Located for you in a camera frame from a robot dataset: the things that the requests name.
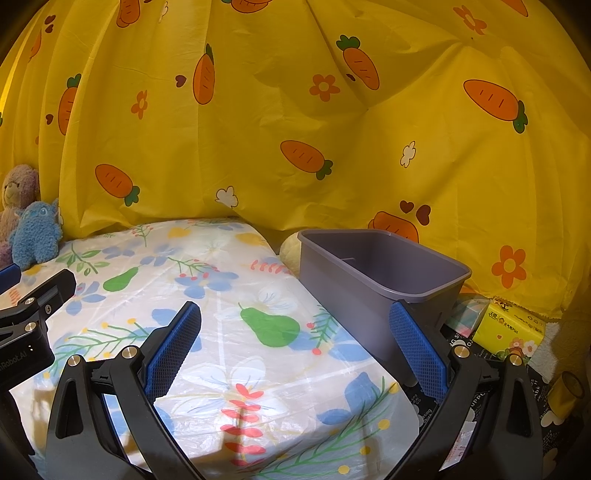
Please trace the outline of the purple plastic bin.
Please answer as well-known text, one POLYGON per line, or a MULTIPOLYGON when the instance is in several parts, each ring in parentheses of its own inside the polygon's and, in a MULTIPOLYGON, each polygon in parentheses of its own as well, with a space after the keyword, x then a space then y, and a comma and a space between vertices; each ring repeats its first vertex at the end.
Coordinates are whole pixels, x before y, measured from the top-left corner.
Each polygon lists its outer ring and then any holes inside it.
POLYGON ((440 327, 471 269, 383 230, 308 229, 297 237, 304 287, 396 380, 416 385, 390 330, 391 306, 405 301, 415 319, 440 327))

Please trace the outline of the purple teddy bear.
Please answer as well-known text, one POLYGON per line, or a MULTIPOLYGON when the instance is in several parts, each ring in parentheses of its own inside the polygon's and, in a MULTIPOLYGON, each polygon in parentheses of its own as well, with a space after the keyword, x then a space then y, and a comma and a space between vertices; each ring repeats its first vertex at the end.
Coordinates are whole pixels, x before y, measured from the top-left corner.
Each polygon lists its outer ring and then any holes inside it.
POLYGON ((8 239, 19 222, 16 211, 26 209, 39 199, 39 173, 26 164, 15 166, 5 177, 1 188, 1 268, 12 263, 8 239))

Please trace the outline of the yellow carrot print curtain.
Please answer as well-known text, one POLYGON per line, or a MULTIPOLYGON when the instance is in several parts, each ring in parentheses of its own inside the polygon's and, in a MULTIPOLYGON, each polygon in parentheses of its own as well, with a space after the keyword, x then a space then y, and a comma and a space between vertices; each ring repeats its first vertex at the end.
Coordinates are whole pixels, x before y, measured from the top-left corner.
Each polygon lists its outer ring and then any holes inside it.
POLYGON ((71 237, 402 229, 484 295, 590 308, 590 71, 539 1, 50 1, 1 65, 22 163, 71 237))

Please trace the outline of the blue plush monster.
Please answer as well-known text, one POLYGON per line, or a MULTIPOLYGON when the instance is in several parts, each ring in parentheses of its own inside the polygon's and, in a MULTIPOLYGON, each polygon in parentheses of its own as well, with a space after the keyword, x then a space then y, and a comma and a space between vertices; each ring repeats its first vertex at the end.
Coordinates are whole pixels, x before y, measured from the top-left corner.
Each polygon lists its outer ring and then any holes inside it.
POLYGON ((17 215, 18 225, 8 239, 13 263, 25 271, 56 258, 63 236, 58 200, 35 201, 17 215))

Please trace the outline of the yellow plush toy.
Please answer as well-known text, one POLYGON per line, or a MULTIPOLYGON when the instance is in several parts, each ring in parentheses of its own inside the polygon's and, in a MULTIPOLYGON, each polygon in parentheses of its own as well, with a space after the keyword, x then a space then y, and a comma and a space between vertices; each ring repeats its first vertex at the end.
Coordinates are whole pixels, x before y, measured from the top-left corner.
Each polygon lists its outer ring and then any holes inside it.
POLYGON ((301 240, 294 233, 287 237, 280 246, 280 260, 290 270, 291 274, 300 277, 301 270, 301 240))

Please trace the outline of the yellow tissue box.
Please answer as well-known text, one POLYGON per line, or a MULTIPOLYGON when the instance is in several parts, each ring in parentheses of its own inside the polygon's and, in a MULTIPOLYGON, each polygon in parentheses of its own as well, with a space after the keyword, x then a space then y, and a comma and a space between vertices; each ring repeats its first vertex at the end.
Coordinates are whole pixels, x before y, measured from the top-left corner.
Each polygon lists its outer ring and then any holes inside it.
POLYGON ((527 364, 545 333, 544 320, 509 301, 494 298, 484 311, 473 341, 501 360, 517 355, 527 364))

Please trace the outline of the floral bed sheet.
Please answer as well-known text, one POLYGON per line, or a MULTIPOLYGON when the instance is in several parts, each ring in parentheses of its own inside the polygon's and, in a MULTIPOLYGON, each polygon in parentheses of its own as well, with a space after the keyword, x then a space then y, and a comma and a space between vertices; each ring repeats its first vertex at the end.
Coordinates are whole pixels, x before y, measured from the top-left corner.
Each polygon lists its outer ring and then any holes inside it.
POLYGON ((77 288, 48 321, 54 363, 12 392, 38 469, 67 359, 112 358, 189 301, 201 330, 155 408, 205 477, 382 479, 419 434, 401 385, 249 225, 177 220, 71 241, 2 306, 65 268, 77 288))

